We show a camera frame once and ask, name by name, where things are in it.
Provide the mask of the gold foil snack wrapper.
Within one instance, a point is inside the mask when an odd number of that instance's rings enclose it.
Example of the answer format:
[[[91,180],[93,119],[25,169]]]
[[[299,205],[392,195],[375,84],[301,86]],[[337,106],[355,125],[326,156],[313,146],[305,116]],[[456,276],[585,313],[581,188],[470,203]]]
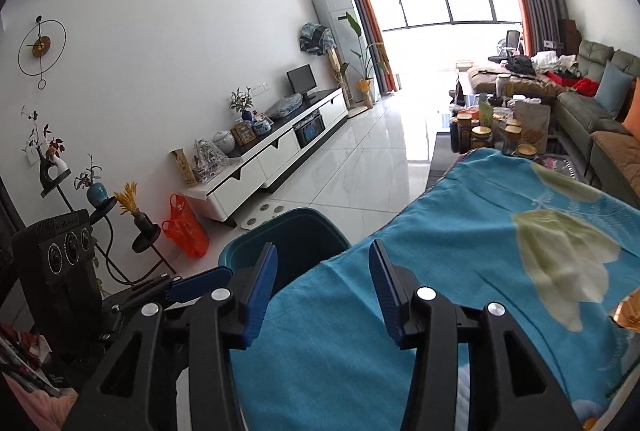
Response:
[[[640,289],[626,295],[612,310],[611,317],[616,325],[640,333]]]

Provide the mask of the teal trash bin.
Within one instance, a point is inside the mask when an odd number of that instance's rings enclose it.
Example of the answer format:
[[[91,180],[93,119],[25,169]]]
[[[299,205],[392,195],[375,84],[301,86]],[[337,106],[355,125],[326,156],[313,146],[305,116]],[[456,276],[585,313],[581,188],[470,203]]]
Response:
[[[327,217],[315,209],[298,208],[232,240],[221,251],[218,264],[233,272],[252,267],[266,243],[272,243],[278,252],[272,295],[350,248],[348,239]]]

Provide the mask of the orange plastic bag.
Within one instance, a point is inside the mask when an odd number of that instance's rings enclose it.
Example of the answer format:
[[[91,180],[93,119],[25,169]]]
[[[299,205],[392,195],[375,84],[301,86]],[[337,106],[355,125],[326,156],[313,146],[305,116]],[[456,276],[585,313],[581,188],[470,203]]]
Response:
[[[170,196],[169,217],[160,228],[189,258],[199,259],[206,255],[208,235],[183,195]]]

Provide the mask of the blue floral tablecloth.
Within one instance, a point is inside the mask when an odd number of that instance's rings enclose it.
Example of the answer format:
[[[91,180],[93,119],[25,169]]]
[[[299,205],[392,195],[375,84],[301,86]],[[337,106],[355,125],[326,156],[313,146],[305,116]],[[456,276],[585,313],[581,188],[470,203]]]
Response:
[[[580,419],[639,376],[639,338],[612,312],[639,286],[639,213],[597,188],[479,149],[376,233],[393,263],[466,307],[498,302]],[[253,430],[396,430],[414,353],[387,334],[361,241],[270,301],[232,356]]]

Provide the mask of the white bathroom scale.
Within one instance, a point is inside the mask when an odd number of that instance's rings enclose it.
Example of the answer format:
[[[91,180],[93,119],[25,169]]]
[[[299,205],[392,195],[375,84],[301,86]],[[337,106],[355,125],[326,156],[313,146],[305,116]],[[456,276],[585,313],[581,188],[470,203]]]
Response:
[[[241,223],[241,227],[246,231],[251,231],[276,217],[280,217],[286,211],[288,211],[288,207],[282,202],[265,201],[248,214],[248,217]]]

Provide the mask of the white black TV cabinet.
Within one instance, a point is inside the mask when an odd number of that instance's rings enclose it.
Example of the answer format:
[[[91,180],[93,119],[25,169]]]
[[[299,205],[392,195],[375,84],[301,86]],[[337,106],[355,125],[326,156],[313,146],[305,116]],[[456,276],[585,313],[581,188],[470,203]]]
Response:
[[[347,121],[340,90],[321,91],[270,133],[235,151],[230,164],[204,184],[184,188],[191,208],[202,217],[229,223],[231,215],[256,191],[277,190]]]

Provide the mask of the cluttered coffee table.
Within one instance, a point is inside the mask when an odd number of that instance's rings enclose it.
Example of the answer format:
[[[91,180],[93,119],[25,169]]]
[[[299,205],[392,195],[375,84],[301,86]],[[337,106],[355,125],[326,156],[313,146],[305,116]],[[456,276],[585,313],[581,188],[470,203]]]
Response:
[[[435,135],[434,156],[427,180],[428,187],[433,186],[436,180],[442,177],[454,163],[454,159],[458,157],[460,137],[457,117],[459,114],[465,114],[471,118],[472,128],[480,126],[481,97],[482,94],[473,93],[468,73],[466,71],[459,72],[456,82],[448,91],[448,109],[443,109],[440,112],[442,121],[440,121]],[[483,137],[483,142],[480,142],[478,136],[470,134],[469,148],[483,146],[503,150],[506,146],[506,140],[509,138],[506,134],[506,126],[511,122],[512,117],[513,113],[509,108],[498,106],[492,108],[489,122],[491,133]],[[585,179],[580,175],[580,172],[585,168],[585,163],[579,161],[576,150],[570,147],[570,140],[558,128],[548,134],[546,149],[541,151],[538,156],[544,160],[556,158],[566,161],[566,164],[562,165],[562,169],[572,172],[572,177],[576,180],[585,182]]]

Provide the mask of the dark green sectional sofa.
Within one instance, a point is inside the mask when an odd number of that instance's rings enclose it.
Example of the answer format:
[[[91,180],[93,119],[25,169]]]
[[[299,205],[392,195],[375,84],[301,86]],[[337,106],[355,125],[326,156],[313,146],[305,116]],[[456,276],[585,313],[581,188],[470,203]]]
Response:
[[[637,208],[639,206],[639,141],[623,127],[639,78],[639,58],[623,50],[583,40],[577,52],[580,74],[600,85],[608,61],[634,77],[616,117],[593,97],[575,91],[556,96],[553,116],[570,140],[570,147],[585,163],[582,176],[589,184]]]

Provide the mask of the orange cushion far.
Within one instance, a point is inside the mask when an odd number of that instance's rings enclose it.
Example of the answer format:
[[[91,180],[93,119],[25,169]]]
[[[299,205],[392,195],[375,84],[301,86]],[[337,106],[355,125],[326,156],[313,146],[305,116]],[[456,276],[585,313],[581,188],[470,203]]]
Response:
[[[634,136],[640,139],[640,79],[636,79],[634,84],[634,96],[632,96],[631,105],[628,109],[627,116],[623,121],[623,127]]]

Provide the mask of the grey-blue cushion far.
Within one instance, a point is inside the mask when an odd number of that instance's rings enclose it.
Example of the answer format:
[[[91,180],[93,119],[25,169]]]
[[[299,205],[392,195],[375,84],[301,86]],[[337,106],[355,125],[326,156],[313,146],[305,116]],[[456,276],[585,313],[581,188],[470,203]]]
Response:
[[[632,82],[634,82],[633,76],[608,61],[594,100],[612,117],[616,117],[624,105]]]

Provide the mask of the small black monitor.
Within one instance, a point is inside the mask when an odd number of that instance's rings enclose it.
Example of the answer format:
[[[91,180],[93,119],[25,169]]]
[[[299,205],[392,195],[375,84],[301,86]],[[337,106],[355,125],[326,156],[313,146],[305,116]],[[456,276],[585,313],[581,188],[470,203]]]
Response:
[[[295,94],[302,96],[304,102],[308,102],[310,92],[317,87],[316,79],[312,73],[311,66],[305,65],[292,69],[286,73],[288,83]]]

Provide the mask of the tall potted plant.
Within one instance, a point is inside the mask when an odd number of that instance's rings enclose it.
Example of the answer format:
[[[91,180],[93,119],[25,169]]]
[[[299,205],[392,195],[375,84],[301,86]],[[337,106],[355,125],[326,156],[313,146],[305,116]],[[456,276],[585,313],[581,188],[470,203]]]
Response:
[[[355,33],[358,41],[358,50],[353,48],[350,51],[357,57],[358,64],[354,65],[351,62],[343,61],[341,63],[340,75],[346,82],[347,71],[349,68],[354,69],[358,74],[359,80],[357,87],[362,95],[364,105],[368,109],[373,108],[373,95],[372,95],[372,81],[375,73],[375,69],[382,69],[385,72],[388,71],[388,57],[383,42],[367,43],[363,39],[362,27],[356,18],[349,12],[344,13],[343,16],[338,17],[339,20],[346,20],[349,27]]]

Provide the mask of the white standing air conditioner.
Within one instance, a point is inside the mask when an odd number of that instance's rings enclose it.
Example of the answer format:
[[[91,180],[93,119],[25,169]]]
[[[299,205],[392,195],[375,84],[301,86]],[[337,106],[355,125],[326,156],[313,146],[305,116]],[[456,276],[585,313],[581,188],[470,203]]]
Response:
[[[338,63],[338,75],[341,76],[340,68],[343,61],[351,62],[354,65],[358,64],[357,57],[350,51],[351,48],[354,50],[359,48],[356,35],[346,20],[338,19],[339,16],[349,12],[359,22],[355,2],[354,0],[312,0],[312,4],[314,4],[314,10],[320,24],[331,30],[336,43],[337,57],[340,60]],[[358,80],[359,76],[352,68],[347,71],[346,82],[342,78],[342,81],[348,87],[347,94],[352,107],[364,106],[362,95],[357,87]]]

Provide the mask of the left grey orange curtain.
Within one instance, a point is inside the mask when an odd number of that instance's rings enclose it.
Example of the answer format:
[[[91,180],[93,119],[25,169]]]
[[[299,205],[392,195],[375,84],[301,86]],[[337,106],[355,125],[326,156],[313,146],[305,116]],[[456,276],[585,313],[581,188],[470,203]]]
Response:
[[[383,95],[398,91],[398,86],[390,68],[390,61],[384,46],[382,32],[378,25],[371,0],[354,0],[362,35],[369,47],[371,69],[374,72],[378,89]]]

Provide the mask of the round wall clock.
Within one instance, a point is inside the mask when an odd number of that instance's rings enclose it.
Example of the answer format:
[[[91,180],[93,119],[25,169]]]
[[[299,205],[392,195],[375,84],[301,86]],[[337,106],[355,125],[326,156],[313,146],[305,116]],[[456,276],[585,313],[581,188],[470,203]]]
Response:
[[[16,61],[21,74],[37,80],[37,90],[48,84],[48,73],[62,58],[68,41],[66,27],[57,19],[37,16],[34,25],[23,36]]]

